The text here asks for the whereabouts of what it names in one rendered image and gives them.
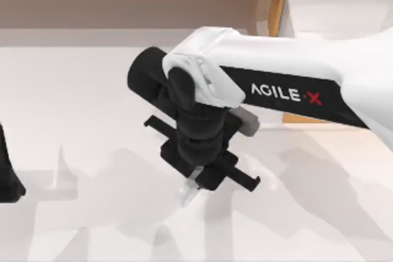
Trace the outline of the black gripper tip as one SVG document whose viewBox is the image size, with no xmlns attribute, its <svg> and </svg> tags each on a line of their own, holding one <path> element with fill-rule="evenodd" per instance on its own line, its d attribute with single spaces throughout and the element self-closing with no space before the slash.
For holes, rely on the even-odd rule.
<svg viewBox="0 0 393 262">
<path fill-rule="evenodd" d="M 15 203 L 26 194 L 26 188 L 15 173 L 0 124 L 0 204 Z"/>
</svg>

